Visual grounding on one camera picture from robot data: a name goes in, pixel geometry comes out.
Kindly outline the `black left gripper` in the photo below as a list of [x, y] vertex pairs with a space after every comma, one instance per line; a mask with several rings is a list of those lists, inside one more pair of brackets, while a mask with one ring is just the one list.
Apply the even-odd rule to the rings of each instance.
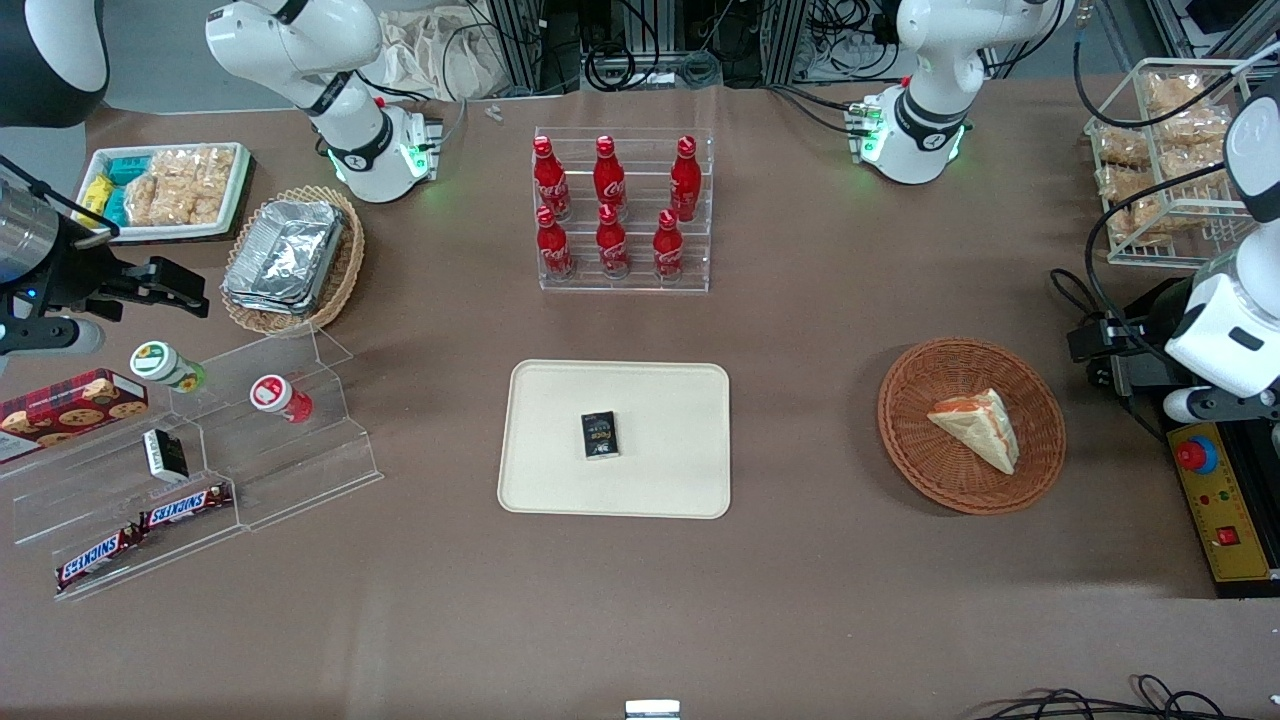
[[1111, 389], [1123, 402], [1190, 387], [1197, 377], [1174, 360], [1158, 356], [1181, 323], [1190, 296], [1190, 278], [1167, 278], [1124, 307], [1130, 325], [1153, 351], [1129, 351], [1129, 334], [1115, 318], [1087, 318], [1066, 333], [1073, 363], [1088, 363], [1088, 382]]

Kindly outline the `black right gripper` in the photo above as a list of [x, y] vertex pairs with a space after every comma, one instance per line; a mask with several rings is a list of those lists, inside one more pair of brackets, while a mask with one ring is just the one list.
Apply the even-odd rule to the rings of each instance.
[[91, 240], [82, 228], [60, 228], [55, 241], [55, 309], [119, 322], [124, 304], [174, 307], [209, 318], [210, 302], [178, 293], [204, 293], [205, 278], [166, 258], [152, 256], [131, 265], [108, 243], [81, 249]]

